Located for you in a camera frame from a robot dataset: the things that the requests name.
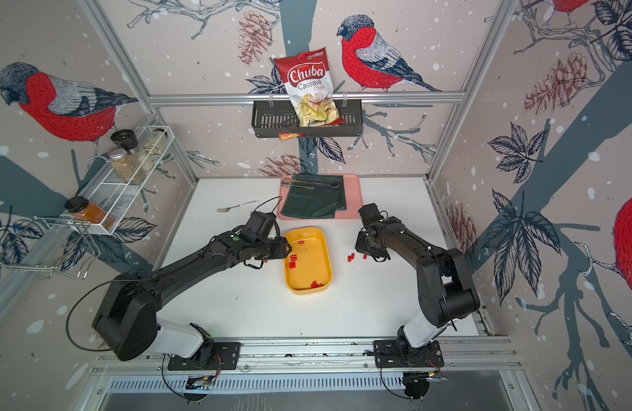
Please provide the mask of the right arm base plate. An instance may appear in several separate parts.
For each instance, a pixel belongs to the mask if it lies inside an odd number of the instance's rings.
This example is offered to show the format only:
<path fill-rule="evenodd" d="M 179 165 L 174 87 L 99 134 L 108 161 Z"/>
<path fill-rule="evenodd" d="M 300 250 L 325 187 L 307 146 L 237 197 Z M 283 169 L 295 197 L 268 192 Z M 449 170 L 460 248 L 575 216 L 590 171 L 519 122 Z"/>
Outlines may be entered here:
<path fill-rule="evenodd" d="M 445 365 L 439 341 L 418 349 L 407 346 L 406 351 L 396 340 L 375 340 L 374 348 L 367 353 L 374 357 L 376 368 L 442 368 Z"/>

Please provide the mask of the yellow plastic storage box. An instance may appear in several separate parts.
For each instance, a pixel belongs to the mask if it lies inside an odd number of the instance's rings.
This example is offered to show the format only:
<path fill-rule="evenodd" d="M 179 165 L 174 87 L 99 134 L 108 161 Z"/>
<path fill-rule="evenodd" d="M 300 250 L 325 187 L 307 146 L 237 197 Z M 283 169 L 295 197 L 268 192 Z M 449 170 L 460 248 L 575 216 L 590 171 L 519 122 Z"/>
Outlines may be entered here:
<path fill-rule="evenodd" d="M 284 237 L 292 246 L 291 255 L 297 255 L 296 268 L 290 270 L 290 256 L 284 260 L 285 283 L 296 295 L 305 296 L 324 291 L 333 280 L 331 260 L 324 232 L 316 227 L 293 229 Z M 312 282 L 324 284 L 312 289 Z"/>

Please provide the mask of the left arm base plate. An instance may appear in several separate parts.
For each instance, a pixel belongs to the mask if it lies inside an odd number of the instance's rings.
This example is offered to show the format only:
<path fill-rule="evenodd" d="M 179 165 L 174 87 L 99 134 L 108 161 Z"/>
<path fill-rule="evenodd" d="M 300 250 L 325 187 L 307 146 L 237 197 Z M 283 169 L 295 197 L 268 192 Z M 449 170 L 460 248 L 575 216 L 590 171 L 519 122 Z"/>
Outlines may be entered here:
<path fill-rule="evenodd" d="M 204 342 L 189 358 L 174 356 L 170 358 L 170 371 L 235 370 L 240 356 L 240 342 Z"/>

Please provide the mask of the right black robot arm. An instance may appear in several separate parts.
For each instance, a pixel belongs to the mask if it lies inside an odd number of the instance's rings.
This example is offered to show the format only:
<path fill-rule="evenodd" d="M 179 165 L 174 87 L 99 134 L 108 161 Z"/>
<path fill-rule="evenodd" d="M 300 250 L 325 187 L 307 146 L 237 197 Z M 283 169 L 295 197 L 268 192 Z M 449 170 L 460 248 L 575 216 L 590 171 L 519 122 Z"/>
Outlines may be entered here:
<path fill-rule="evenodd" d="M 481 306 L 464 254 L 444 249 L 417 236 L 397 217 L 385 217 L 376 204 L 359 209 L 362 229 L 355 250 L 381 263 L 390 252 L 415 269 L 420 310 L 398 330 L 399 352 L 408 356 L 431 345 L 456 320 L 463 320 Z"/>

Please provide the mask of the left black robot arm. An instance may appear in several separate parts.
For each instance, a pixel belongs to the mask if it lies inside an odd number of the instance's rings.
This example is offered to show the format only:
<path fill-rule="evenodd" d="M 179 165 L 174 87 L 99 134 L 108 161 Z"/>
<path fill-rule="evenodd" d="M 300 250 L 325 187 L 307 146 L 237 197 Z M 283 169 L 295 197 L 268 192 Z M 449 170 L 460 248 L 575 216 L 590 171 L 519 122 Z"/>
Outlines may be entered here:
<path fill-rule="evenodd" d="M 244 225 L 213 236 L 203 248 L 144 277 L 124 273 L 111 280 L 93 320 L 93 329 L 121 361 L 146 351 L 169 348 L 183 358 L 194 356 L 208 335 L 197 325 L 167 325 L 157 312 L 196 284 L 236 265 L 283 260 L 292 248 L 281 236 L 272 212 L 251 213 Z"/>

